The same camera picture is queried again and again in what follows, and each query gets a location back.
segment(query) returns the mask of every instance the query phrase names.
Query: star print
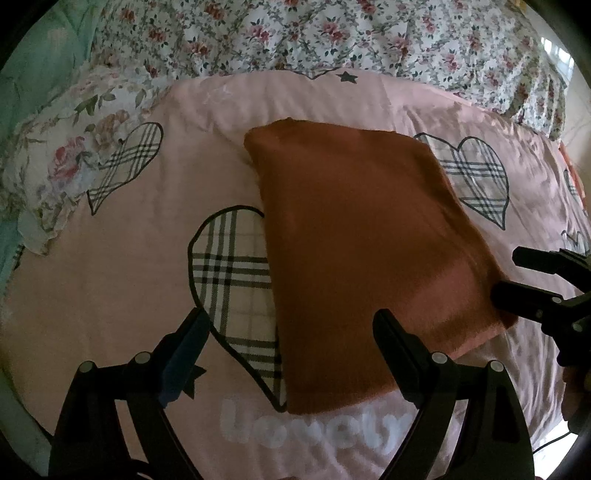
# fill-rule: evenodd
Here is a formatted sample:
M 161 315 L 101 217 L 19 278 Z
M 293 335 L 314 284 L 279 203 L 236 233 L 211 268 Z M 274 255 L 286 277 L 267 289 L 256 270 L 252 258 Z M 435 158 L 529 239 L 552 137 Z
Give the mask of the star print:
M 197 365 L 193 366 L 193 370 L 191 371 L 191 376 L 187 380 L 183 391 L 192 399 L 195 400 L 195 380 L 197 380 L 201 375 L 206 372 L 204 368 L 198 367 Z
M 341 82 L 351 82 L 351 83 L 354 83 L 355 85 L 357 85 L 357 82 L 355 81 L 355 79 L 357 77 L 355 75 L 351 75 L 350 73 L 343 72 L 340 75 L 337 74 L 337 77 L 340 77 Z

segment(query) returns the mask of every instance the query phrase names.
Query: green blanket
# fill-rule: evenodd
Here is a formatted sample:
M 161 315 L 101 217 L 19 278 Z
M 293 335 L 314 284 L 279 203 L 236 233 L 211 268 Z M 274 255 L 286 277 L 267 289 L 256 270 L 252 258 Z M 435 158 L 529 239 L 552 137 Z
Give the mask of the green blanket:
M 0 72 L 0 145 L 31 113 L 59 95 L 90 56 L 107 0 L 59 0 L 21 40 Z M 0 223 L 0 297 L 21 241 L 15 220 Z
M 21 40 L 0 72 L 0 145 L 31 113 L 70 84 L 90 56 L 106 0 L 59 0 Z M 0 222 L 0 298 L 21 242 L 16 220 Z M 47 475 L 49 442 L 28 415 L 0 369 L 0 430 L 17 454 Z

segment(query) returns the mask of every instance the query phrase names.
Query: plaid heart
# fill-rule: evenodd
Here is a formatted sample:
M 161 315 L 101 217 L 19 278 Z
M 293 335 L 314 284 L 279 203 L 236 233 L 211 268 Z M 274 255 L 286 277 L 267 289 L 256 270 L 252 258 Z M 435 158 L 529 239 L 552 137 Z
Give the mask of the plaid heart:
M 562 240 L 564 242 L 564 248 L 575 252 L 585 257 L 591 254 L 591 248 L 589 248 L 589 241 L 585 236 L 577 230 L 576 233 L 570 234 L 566 230 L 562 233 Z
M 209 314 L 212 335 L 283 412 L 285 381 L 262 220 L 262 212 L 246 206 L 205 220 L 189 244 L 189 284 Z
M 464 138 L 457 148 L 426 133 L 414 138 L 429 145 L 460 201 L 504 230 L 509 180 L 493 148 L 476 137 Z
M 570 175 L 568 168 L 564 169 L 563 175 L 564 175 L 564 181 L 566 182 L 566 186 L 569 189 L 570 194 L 573 196 L 573 198 L 576 200 L 576 202 L 579 204 L 579 206 L 581 208 L 584 208 L 583 201 L 581 200 L 581 197 L 579 195 L 579 191 L 577 190 L 577 187 L 574 186 L 574 181 Z
M 131 131 L 119 150 L 99 167 L 92 188 L 86 192 L 92 215 L 112 192 L 135 179 L 158 154 L 163 135 L 160 124 L 141 124 Z

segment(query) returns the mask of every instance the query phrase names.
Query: black clamp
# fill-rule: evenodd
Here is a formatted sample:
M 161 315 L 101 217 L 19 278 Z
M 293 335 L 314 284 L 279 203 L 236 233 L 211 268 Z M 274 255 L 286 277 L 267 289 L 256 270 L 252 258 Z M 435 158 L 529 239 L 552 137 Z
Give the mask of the black clamp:
M 209 316 L 195 308 L 152 353 L 140 352 L 128 364 L 114 367 L 82 363 L 61 409 L 49 478 L 123 480 L 143 473 L 158 480 L 202 480 L 164 408 L 190 378 L 209 329 Z M 130 458 L 115 400 L 127 402 L 148 464 Z
M 562 295 L 520 283 L 502 281 L 491 294 L 495 307 L 541 324 L 559 349 L 562 367 L 591 367 L 591 267 L 587 257 L 568 250 L 543 252 L 518 247 L 513 252 L 518 267 L 556 274 L 572 283 L 582 295 L 565 300 Z M 569 430 L 580 433 L 591 415 L 591 394 L 569 420 Z
M 457 400 L 468 399 L 447 473 L 437 480 L 533 480 L 530 436 L 502 363 L 458 365 L 430 353 L 389 310 L 374 317 L 374 338 L 417 417 L 381 480 L 424 480 L 443 443 Z

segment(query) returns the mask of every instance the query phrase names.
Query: cable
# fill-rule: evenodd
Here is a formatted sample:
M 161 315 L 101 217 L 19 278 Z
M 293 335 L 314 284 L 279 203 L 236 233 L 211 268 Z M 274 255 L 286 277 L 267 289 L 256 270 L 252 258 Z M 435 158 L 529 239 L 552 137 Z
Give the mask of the cable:
M 548 443 L 543 444 L 541 447 L 538 447 L 534 450 L 534 455 L 539 452 L 542 448 L 546 448 L 548 445 L 550 445 L 551 443 L 554 442 L 558 442 L 559 440 L 562 440 L 563 438 L 569 436 L 572 432 L 566 432 L 564 435 L 561 435 L 560 437 L 558 437 L 557 439 L 554 440 L 550 440 Z

